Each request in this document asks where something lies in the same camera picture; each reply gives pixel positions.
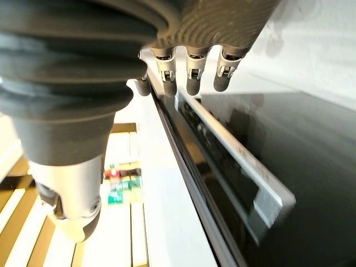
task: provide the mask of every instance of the white wall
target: white wall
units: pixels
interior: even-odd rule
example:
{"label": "white wall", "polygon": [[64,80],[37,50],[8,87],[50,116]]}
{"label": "white wall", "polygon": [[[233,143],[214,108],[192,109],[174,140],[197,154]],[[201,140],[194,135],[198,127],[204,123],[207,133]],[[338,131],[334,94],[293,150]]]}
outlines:
{"label": "white wall", "polygon": [[[202,93],[217,93],[213,81],[218,53],[219,47],[210,51]],[[143,55],[157,70],[149,53]],[[177,85],[185,88],[182,47],[176,60]],[[282,0],[224,93],[294,90],[356,110],[355,0]]]}

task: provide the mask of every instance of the glossy black panel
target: glossy black panel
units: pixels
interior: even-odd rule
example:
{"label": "glossy black panel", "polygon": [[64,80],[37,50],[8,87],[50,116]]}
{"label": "glossy black panel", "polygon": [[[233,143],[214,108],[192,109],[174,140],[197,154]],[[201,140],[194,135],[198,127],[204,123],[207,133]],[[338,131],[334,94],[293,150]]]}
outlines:
{"label": "glossy black panel", "polygon": [[249,266],[348,266],[353,262],[355,112],[302,93],[201,96],[201,104],[296,197],[286,220],[269,230],[258,246],[219,179],[223,175],[246,209],[252,205],[255,185],[214,136],[199,126],[189,107],[177,112],[172,100],[165,103],[209,190],[207,198],[219,210],[212,209],[212,214],[217,220],[223,218],[230,233],[231,238],[225,236],[230,249],[234,249],[231,243],[237,245]]}

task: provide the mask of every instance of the robotic hand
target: robotic hand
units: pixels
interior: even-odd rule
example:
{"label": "robotic hand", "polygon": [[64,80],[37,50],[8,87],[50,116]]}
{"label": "robotic hand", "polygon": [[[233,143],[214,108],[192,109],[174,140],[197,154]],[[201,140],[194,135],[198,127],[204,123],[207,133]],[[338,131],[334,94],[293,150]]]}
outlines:
{"label": "robotic hand", "polygon": [[103,157],[115,112],[151,87],[137,55],[150,47],[167,95],[175,47],[195,95],[210,48],[214,87],[227,89],[279,0],[2,0],[0,111],[10,115],[50,218],[75,242],[100,215]]}

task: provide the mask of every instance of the striped floor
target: striped floor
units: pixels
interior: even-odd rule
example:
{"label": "striped floor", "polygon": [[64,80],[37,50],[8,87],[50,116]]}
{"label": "striped floor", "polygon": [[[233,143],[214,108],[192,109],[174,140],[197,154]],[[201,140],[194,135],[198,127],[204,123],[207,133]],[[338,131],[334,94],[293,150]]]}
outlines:
{"label": "striped floor", "polygon": [[[137,161],[138,155],[135,132],[110,135],[106,164]],[[142,202],[108,206],[104,182],[97,228],[75,244],[43,213],[32,177],[22,175],[27,170],[21,158],[0,184],[0,266],[147,266]]]}

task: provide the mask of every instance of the silver metal joint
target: silver metal joint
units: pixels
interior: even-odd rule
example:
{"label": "silver metal joint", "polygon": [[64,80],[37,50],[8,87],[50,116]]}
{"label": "silver metal joint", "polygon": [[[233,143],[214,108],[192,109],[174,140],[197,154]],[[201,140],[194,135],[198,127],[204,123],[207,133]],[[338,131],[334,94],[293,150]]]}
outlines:
{"label": "silver metal joint", "polygon": [[176,78],[176,48],[173,48],[170,53],[166,55],[160,55],[152,51],[156,58],[156,63],[158,67],[158,71],[161,75],[162,81],[175,81]]}
{"label": "silver metal joint", "polygon": [[221,47],[219,59],[217,61],[217,76],[220,78],[231,78],[234,71],[238,68],[241,59],[242,57],[236,57],[234,55],[224,53],[224,48]]}
{"label": "silver metal joint", "polygon": [[86,240],[101,210],[102,155],[69,166],[47,166],[32,161],[29,166],[42,206],[55,226],[74,242]]}
{"label": "silver metal joint", "polygon": [[202,73],[204,72],[205,63],[208,53],[202,51],[199,55],[192,55],[187,52],[187,75],[188,79],[200,80]]}

